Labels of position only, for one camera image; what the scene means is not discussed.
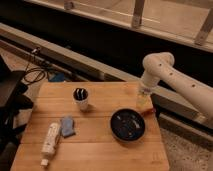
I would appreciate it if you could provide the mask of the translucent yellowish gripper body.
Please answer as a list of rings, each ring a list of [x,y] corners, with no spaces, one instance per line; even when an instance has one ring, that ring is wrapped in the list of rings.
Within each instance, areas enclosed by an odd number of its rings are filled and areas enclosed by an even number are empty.
[[[138,85],[136,106],[139,110],[148,110],[152,108],[150,99],[151,89],[143,84]]]

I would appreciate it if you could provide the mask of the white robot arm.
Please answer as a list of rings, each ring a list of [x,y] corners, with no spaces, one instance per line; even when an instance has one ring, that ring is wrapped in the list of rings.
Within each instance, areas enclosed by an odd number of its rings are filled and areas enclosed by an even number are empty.
[[[205,116],[205,123],[213,130],[213,87],[210,87],[174,68],[175,58],[170,52],[151,53],[144,57],[144,72],[139,92],[151,95],[163,81]]]

